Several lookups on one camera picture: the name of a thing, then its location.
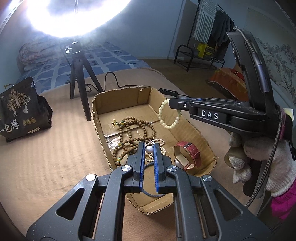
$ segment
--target red watch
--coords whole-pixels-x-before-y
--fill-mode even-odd
[[[191,142],[181,141],[174,146],[175,165],[185,171],[201,166],[200,152]]]

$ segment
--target blue bedsheet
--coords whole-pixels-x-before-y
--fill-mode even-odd
[[[85,56],[96,75],[123,69],[149,68],[149,65],[143,60],[136,59],[128,52],[109,42],[85,50]],[[67,55],[67,58],[71,63],[72,57],[70,54]],[[31,76],[34,79],[37,93],[41,94],[70,81],[70,70],[65,58],[61,57],[25,72],[16,84]],[[83,70],[84,77],[89,77],[85,68]]]

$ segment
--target bag label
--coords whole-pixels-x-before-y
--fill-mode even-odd
[[[34,132],[36,132],[36,131],[39,131],[40,130],[40,128],[38,127],[38,128],[36,128],[36,129],[34,129],[34,130],[32,130],[32,131],[29,131],[28,133],[29,134],[32,134],[32,133],[34,133]]]

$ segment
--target black snack bag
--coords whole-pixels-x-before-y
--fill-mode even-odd
[[[52,109],[37,95],[32,77],[0,94],[0,135],[7,142],[50,128],[51,118]]]

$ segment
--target triangular cutout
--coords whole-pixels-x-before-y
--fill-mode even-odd
[[[57,211],[56,214],[67,219],[73,220],[78,205],[83,196],[84,189],[78,189]]]
[[[214,190],[214,194],[225,221],[230,221],[241,215],[240,211],[219,190]]]

